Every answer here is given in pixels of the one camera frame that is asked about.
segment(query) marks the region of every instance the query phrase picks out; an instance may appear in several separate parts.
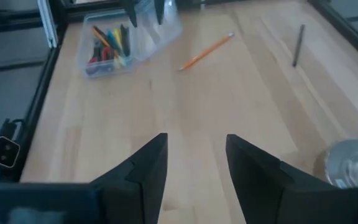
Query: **wooden table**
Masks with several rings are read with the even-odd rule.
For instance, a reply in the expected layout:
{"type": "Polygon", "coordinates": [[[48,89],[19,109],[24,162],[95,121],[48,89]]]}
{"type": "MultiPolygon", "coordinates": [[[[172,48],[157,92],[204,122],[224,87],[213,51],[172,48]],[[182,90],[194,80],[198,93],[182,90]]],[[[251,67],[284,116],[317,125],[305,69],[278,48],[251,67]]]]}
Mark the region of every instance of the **wooden table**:
{"type": "Polygon", "coordinates": [[[358,138],[358,53],[310,5],[236,2],[181,19],[181,37],[132,73],[94,80],[77,69],[81,24],[70,25],[22,182],[89,182],[167,132],[160,223],[244,223],[226,134],[314,175],[331,144],[358,138]],[[230,31],[229,42],[177,71],[230,31]]]}

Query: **plastic container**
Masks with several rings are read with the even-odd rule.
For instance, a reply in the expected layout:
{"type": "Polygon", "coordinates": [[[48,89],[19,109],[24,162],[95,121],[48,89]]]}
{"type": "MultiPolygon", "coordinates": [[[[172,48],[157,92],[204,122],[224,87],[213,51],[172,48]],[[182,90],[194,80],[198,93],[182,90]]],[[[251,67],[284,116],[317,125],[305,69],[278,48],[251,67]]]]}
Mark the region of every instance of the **plastic container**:
{"type": "Polygon", "coordinates": [[[78,49],[78,66],[83,75],[88,78],[129,72],[132,70],[134,59],[143,61],[156,51],[177,38],[182,30],[182,24],[177,13],[175,2],[166,0],[162,25],[158,24],[155,14],[154,0],[142,0],[135,6],[137,27],[134,27],[124,10],[90,14],[84,18],[78,49]],[[93,33],[93,27],[98,27],[107,34],[108,30],[119,29],[121,24],[128,27],[127,42],[130,54],[120,54],[111,60],[90,63],[94,56],[95,42],[99,41],[93,33]]]}

